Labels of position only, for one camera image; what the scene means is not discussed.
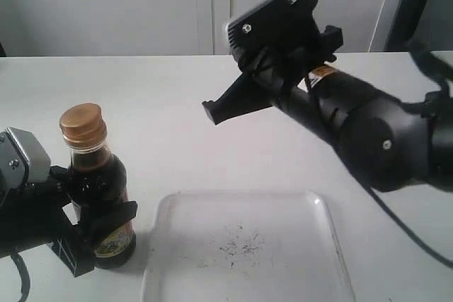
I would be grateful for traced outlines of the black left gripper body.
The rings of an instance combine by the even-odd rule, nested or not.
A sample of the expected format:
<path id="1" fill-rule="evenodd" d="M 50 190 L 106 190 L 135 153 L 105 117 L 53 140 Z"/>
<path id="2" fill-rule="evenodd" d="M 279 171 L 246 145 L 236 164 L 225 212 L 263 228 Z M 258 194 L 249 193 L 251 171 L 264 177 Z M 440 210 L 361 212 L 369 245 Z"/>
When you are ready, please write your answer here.
<path id="1" fill-rule="evenodd" d="M 68 193 L 56 191 L 49 176 L 33 188 L 35 194 L 25 203 L 21 250 L 47 245 L 74 277 L 91 272 L 93 253 L 84 242 L 79 225 L 73 224 L 64 211 L 70 203 Z"/>

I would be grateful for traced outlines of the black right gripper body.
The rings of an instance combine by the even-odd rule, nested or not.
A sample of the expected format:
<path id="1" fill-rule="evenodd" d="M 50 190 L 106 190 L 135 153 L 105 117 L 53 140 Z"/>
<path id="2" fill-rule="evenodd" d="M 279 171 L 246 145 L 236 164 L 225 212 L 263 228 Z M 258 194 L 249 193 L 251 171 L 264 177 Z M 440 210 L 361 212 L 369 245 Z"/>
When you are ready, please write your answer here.
<path id="1" fill-rule="evenodd" d="M 280 99 L 311 71 L 334 62 L 342 45 L 342 30 L 328 25 L 323 32 L 307 28 L 284 33 L 277 42 L 242 52 L 237 63 L 243 102 L 271 104 L 273 98 Z"/>

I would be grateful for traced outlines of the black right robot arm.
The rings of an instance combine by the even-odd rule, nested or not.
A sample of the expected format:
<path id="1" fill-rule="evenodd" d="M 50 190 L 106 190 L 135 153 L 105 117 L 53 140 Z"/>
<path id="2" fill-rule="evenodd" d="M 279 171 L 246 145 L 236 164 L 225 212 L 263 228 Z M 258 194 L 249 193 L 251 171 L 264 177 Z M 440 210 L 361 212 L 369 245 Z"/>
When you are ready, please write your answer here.
<path id="1" fill-rule="evenodd" d="M 415 65 L 439 88 L 406 103 L 333 67 L 340 37 L 330 26 L 317 42 L 243 56 L 240 77 L 203 103 L 207 116 L 219 124 L 276 107 L 329 144 L 361 185 L 391 192 L 425 182 L 451 191 L 452 65 L 411 44 Z"/>

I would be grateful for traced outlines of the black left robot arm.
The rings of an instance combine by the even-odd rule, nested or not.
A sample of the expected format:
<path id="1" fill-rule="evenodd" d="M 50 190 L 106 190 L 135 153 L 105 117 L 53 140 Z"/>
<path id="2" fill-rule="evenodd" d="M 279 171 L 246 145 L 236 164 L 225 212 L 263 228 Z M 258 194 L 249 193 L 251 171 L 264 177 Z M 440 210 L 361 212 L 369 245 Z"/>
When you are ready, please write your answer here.
<path id="1" fill-rule="evenodd" d="M 7 189 L 1 184 L 1 256 L 48 244 L 74 277 L 93 271 L 94 250 L 137 214 L 135 201 L 82 207 L 72 224 L 63 207 L 70 203 L 69 171 L 54 165 L 46 181 Z"/>

